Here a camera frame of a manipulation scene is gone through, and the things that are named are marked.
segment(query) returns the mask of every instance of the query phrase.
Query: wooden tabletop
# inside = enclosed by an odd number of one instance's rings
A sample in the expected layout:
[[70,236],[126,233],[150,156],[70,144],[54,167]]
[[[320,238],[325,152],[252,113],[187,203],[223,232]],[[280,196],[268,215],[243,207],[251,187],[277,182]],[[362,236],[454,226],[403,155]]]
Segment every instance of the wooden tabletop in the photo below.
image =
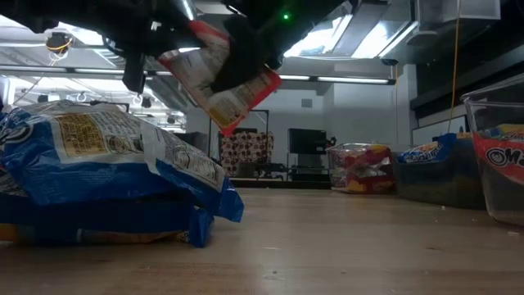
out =
[[484,211],[239,191],[244,221],[217,220],[204,249],[0,246],[0,294],[524,294],[520,229]]

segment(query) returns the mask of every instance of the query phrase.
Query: air vent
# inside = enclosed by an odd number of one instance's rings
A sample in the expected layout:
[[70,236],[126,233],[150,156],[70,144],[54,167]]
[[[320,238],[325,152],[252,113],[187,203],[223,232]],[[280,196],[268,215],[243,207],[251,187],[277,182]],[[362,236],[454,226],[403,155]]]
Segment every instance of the air vent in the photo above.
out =
[[302,107],[313,108],[313,99],[302,98]]

